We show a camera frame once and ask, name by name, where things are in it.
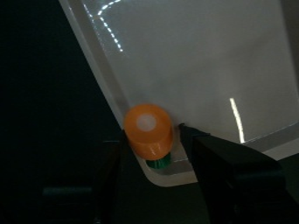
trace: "black object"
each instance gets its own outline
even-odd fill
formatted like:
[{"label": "black object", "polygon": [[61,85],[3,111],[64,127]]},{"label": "black object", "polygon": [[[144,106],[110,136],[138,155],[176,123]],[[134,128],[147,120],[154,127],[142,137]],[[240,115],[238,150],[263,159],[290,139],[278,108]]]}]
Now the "black object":
[{"label": "black object", "polygon": [[118,174],[126,155],[124,132],[119,141],[104,142],[107,162],[90,155],[84,166],[71,165],[49,178],[43,188],[43,224],[91,224],[111,222],[118,196]]},{"label": "black object", "polygon": [[299,206],[279,163],[247,146],[180,124],[211,224],[295,224]]}]

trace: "green cap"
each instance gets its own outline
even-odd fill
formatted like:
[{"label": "green cap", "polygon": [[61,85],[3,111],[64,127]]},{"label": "green cap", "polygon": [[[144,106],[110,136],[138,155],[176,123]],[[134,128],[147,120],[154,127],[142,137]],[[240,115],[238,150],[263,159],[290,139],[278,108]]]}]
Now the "green cap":
[{"label": "green cap", "polygon": [[163,169],[172,162],[171,152],[160,159],[146,160],[147,165],[154,169]]}]

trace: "orange cap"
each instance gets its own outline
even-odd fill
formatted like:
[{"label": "orange cap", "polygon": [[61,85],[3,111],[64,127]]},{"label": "orange cap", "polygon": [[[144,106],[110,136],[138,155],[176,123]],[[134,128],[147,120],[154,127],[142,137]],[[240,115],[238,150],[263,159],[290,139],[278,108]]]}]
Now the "orange cap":
[{"label": "orange cap", "polygon": [[132,107],[126,114],[124,126],[130,145],[140,158],[156,160],[170,153],[172,122],[162,108],[154,104]]}]

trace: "plastic tray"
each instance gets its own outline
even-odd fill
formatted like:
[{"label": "plastic tray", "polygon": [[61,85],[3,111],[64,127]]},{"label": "plastic tray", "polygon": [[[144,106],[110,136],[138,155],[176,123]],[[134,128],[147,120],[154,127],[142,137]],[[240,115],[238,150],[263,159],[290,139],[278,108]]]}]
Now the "plastic tray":
[{"label": "plastic tray", "polygon": [[175,129],[172,164],[147,167],[159,186],[196,181],[179,123],[275,159],[298,153],[298,86],[276,0],[60,0],[119,125],[154,103]]}]

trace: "white plastic surface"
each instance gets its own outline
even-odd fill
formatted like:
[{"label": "white plastic surface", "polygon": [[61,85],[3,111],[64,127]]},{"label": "white plastic surface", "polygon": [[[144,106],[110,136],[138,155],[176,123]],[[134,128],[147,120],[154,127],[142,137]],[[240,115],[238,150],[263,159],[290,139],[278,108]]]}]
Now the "white plastic surface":
[{"label": "white plastic surface", "polygon": [[[186,123],[236,143],[263,140],[298,123],[298,86],[278,0],[60,4],[120,126],[140,103],[160,106],[174,127]],[[171,166],[155,171],[140,158],[139,163],[159,186],[196,181],[176,128]]]}]

